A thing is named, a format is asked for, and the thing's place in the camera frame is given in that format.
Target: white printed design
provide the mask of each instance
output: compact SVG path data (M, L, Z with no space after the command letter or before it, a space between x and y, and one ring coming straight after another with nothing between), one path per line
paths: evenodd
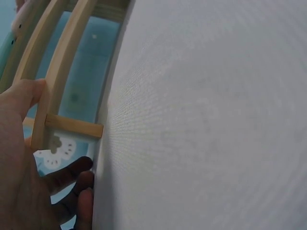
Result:
M40 150L34 155L44 158L46 168L54 170L61 165L61 160L69 160L76 151L76 142L72 139L54 137L50 150Z

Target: wooden strip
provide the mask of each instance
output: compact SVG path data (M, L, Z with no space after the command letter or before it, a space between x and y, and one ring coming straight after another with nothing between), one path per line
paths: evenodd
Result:
M71 12L74 8L74 3L70 2L67 5L66 11ZM96 4L92 16L107 19L110 21L121 23L124 21L126 9L108 6L105 4Z
M44 13L47 5L50 3L50 0L41 0L39 1L30 15L23 23L19 37L17 38L11 54L8 58L7 64L5 66L2 78L0 80L0 93L6 91L13 83L13 79L18 68L18 65L21 61L25 48L30 40L33 31Z
M24 51L13 84L21 79L35 78L44 51L68 1L51 0L47 6Z
M38 103L31 147L48 148L51 132L45 128L47 114L57 114L71 64L97 0L78 1L59 39L49 69L46 86Z
M76 5L78 0L70 0L70 4ZM130 0L97 0L97 6L106 5L109 7L114 7L122 10L128 8Z
M34 119L33 119L33 118L26 117L26 118L24 119L23 125L24 125L24 126L27 126L27 127L30 127L30 128L33 128Z
M52 114L47 114L45 125L53 129L87 135L93 138L101 138L104 129L100 124L93 124Z

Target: skin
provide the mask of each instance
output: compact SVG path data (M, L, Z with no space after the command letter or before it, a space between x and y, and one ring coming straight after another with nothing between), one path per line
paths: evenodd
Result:
M0 94L0 229L60 230L77 214L75 230L91 230L94 175L92 161L82 157L66 168L40 177L23 120L36 104L44 80L21 80ZM76 182L57 204L50 196Z

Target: light wood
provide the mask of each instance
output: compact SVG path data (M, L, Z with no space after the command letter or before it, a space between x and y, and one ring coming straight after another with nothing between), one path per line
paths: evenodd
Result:
M74 3L67 5L66 11L71 12L74 8ZM112 7L104 4L96 4L92 16L107 19L117 23L124 21L126 15L126 9Z
M77 0L70 0L66 11L72 11ZM121 23L124 21L129 0L98 0L92 16Z
M0 93L7 90L13 82L16 70L21 61L30 37L50 0L40 0L30 12L23 24L20 36L17 38L0 80Z
M39 20L24 51L13 84L21 79L34 79L44 51L69 0L51 0Z
M26 117L24 119L23 125L29 128L33 128L34 119ZM81 134L83 136L89 136L95 139L102 137L102 132L104 129L103 125L100 124L93 124L52 114L47 114L45 126L59 131L66 131Z
M33 128L34 119L33 119L33 118L26 117L26 118L24 119L23 125L26 126L26 127L29 127L29 128Z
M57 114L75 52L97 0L78 1L59 39L49 69L46 86L38 103L31 147L47 149L51 130L45 127L47 114Z

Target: white mesh fabric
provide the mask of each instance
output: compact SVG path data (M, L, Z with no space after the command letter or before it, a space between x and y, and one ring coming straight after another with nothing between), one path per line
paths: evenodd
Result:
M137 0L122 34L94 229L306 229L307 2Z

